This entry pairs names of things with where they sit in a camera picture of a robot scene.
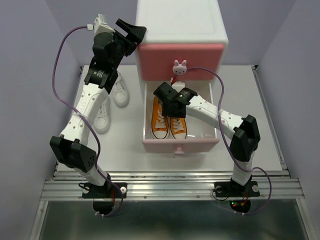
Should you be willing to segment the dark pink drawer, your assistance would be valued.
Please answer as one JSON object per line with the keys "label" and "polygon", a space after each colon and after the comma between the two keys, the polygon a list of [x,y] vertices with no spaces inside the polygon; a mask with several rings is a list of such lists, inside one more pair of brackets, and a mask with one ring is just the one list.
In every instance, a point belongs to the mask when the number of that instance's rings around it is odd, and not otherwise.
{"label": "dark pink drawer", "polygon": [[222,43],[142,44],[137,49],[137,66],[143,81],[166,81],[176,73],[175,61],[186,67],[202,67],[216,72],[222,61]]}

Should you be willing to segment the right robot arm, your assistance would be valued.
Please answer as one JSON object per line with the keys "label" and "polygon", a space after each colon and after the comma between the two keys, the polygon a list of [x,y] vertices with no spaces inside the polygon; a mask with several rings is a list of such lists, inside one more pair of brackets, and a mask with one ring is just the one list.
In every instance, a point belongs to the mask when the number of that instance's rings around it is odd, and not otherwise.
{"label": "right robot arm", "polygon": [[220,130],[223,139],[230,139],[226,145],[234,162],[230,189],[235,195],[246,192],[252,178],[252,158],[261,140],[256,118],[250,114],[247,117],[234,115],[187,87],[176,91],[166,82],[158,86],[153,94],[162,103],[165,117],[194,117]]}

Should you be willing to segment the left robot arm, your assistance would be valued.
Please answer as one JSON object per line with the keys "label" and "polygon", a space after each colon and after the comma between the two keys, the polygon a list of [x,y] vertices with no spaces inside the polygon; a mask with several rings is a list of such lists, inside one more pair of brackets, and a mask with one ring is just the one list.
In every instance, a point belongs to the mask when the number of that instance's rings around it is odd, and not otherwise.
{"label": "left robot arm", "polygon": [[50,147],[58,162],[79,172],[100,197],[111,193],[108,174],[98,166],[99,151],[87,146],[92,125],[102,103],[118,78],[117,68],[123,57],[130,56],[143,41],[147,28],[129,24],[121,19],[116,25],[126,32],[123,35],[109,27],[104,21],[96,20],[85,29],[94,32],[93,58],[84,79],[82,95],[77,106],[63,99],[59,101],[72,109],[72,115],[59,136],[52,136]]}

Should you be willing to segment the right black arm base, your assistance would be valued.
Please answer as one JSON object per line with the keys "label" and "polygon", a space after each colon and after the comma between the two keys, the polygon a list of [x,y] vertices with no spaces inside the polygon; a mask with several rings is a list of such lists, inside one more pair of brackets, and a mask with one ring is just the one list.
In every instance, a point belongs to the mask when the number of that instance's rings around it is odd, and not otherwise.
{"label": "right black arm base", "polygon": [[259,197],[260,189],[256,181],[250,181],[245,186],[241,186],[233,181],[219,181],[214,183],[214,192],[217,198],[242,198]]}

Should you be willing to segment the orange sneaker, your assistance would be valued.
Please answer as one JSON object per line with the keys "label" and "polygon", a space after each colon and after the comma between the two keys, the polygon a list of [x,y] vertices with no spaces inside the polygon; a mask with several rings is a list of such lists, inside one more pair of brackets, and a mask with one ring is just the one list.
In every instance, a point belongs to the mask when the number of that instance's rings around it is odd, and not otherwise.
{"label": "orange sneaker", "polygon": [[171,117],[170,131],[174,139],[186,139],[188,133],[186,120],[184,118]]}
{"label": "orange sneaker", "polygon": [[152,104],[151,131],[156,139],[167,138],[169,133],[169,121],[166,116],[162,116],[162,105],[155,96]]}

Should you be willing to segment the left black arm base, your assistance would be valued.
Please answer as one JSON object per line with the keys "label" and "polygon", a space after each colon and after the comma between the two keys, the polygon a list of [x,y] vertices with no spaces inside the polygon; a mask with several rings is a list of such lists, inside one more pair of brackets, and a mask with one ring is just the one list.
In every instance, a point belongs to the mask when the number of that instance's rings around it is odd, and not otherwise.
{"label": "left black arm base", "polygon": [[112,184],[106,182],[103,186],[96,186],[89,182],[81,182],[83,199],[120,199],[120,191]]}

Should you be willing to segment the light pink drawer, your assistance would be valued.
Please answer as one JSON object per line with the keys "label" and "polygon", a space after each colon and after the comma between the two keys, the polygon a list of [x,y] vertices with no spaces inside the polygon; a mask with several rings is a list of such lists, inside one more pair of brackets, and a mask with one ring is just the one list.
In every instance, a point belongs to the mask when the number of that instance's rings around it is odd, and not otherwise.
{"label": "light pink drawer", "polygon": [[171,132],[168,132],[166,139],[156,139],[152,133],[152,110],[153,92],[161,84],[160,81],[146,81],[143,93],[144,120],[142,144],[148,153],[174,154],[177,146],[182,146],[184,154],[209,152],[218,142],[216,130],[207,123],[192,117],[186,116],[187,137],[186,139],[174,139]]}

